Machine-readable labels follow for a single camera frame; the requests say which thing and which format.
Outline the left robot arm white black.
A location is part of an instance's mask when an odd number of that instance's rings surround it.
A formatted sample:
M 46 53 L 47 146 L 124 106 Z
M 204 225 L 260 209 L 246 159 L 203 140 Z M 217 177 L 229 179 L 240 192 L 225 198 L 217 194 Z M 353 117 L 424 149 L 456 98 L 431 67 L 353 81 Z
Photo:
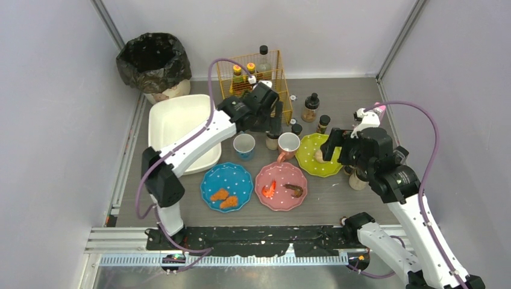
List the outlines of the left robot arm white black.
M 271 81 L 259 81 L 242 98 L 224 99 L 219 105 L 211 104 L 205 122 L 175 144 L 160 150 L 148 147 L 142 154 L 142 177 L 139 188 L 146 188 L 153 199 L 152 210 L 157 227 L 174 246 L 173 236 L 183 230 L 179 201 L 185 189 L 180 177 L 199 157 L 222 141 L 246 131 L 267 132 L 279 94 Z

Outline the tall clear oil bottle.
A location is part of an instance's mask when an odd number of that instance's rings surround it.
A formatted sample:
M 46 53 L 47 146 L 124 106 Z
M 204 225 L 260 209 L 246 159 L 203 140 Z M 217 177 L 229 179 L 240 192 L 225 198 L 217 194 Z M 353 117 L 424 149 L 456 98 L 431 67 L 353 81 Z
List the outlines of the tall clear oil bottle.
M 256 62 L 256 78 L 259 81 L 272 81 L 272 64 L 268 56 L 269 49 L 266 45 L 259 47 L 259 57 Z

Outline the sauce bottle yellow cap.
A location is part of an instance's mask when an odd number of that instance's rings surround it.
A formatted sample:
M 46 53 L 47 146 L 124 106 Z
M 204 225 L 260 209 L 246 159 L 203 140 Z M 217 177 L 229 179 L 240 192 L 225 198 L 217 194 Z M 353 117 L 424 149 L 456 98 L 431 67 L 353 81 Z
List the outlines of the sauce bottle yellow cap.
M 245 79 L 242 68 L 239 65 L 233 66 L 233 77 L 231 79 L 230 93 L 235 96 L 242 96 L 245 88 Z
M 246 74 L 246 81 L 248 85 L 254 85 L 257 82 L 256 78 L 256 66 L 254 63 L 248 63 L 246 65 L 248 73 Z

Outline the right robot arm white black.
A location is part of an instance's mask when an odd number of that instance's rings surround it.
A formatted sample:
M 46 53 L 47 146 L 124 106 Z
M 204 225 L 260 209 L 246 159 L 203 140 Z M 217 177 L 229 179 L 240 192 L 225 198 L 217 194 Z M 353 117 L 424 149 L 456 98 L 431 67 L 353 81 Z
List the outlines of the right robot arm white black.
M 368 213 L 341 221 L 348 239 L 373 250 L 400 277 L 405 288 L 485 288 L 481 277 L 461 265 L 434 221 L 416 173 L 402 164 L 391 137 L 383 128 L 359 132 L 333 128 L 320 146 L 322 157 L 330 161 L 340 148 L 337 163 L 361 171 L 375 192 L 392 211 L 414 250 L 410 253 L 396 242 Z

